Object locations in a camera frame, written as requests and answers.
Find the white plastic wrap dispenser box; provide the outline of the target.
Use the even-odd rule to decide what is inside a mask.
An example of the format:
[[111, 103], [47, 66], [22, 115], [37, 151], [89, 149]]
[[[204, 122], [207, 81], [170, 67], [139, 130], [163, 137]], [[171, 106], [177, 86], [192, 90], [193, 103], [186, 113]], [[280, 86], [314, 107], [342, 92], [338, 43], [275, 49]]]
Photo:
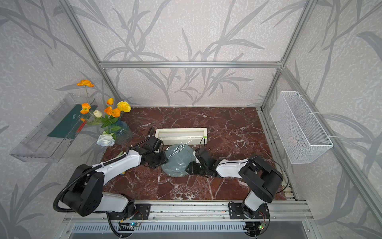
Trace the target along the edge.
[[159, 128], [155, 137], [163, 141], [164, 145], [188, 144], [197, 145], [201, 141], [208, 141], [207, 128]]

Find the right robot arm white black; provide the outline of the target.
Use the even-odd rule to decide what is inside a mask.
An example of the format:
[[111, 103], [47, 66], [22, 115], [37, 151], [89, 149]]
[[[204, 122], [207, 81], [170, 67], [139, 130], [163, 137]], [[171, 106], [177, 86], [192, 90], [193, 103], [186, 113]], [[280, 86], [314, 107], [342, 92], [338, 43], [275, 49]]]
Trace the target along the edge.
[[271, 203], [284, 180], [283, 175], [266, 162], [263, 157], [253, 155], [243, 160], [215, 160], [204, 148], [195, 150], [196, 161], [186, 167], [191, 175], [239, 178], [251, 189], [243, 200], [247, 212], [257, 211], [261, 205]]

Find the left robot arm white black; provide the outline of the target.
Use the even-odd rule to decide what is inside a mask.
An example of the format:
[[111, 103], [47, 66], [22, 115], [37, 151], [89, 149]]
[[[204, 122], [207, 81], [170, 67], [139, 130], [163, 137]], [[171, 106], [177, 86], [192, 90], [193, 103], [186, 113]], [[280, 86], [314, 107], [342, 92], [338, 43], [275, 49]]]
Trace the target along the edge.
[[155, 169], [167, 163], [168, 158], [162, 146], [162, 140], [149, 136], [113, 159], [92, 166], [78, 166], [54, 199], [53, 209], [60, 213], [75, 212], [82, 217], [102, 212], [133, 216], [137, 210], [133, 199], [106, 193], [103, 187], [129, 169], [140, 165]]

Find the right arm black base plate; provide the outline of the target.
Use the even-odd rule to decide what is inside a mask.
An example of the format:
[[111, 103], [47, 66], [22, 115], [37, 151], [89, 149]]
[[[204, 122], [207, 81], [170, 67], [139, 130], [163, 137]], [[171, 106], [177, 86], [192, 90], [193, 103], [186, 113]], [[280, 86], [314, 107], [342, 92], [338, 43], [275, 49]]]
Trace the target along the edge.
[[259, 219], [267, 220], [270, 218], [267, 203], [263, 203], [257, 210], [251, 210], [243, 203], [228, 203], [230, 219]]

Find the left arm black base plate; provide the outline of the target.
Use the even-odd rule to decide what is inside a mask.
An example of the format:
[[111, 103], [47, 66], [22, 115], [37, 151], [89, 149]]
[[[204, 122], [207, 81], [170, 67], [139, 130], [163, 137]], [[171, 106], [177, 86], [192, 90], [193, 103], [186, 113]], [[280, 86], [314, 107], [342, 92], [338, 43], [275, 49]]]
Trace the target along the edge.
[[110, 212], [109, 217], [111, 220], [148, 220], [150, 214], [151, 204], [135, 204], [134, 206], [127, 206], [123, 212]]

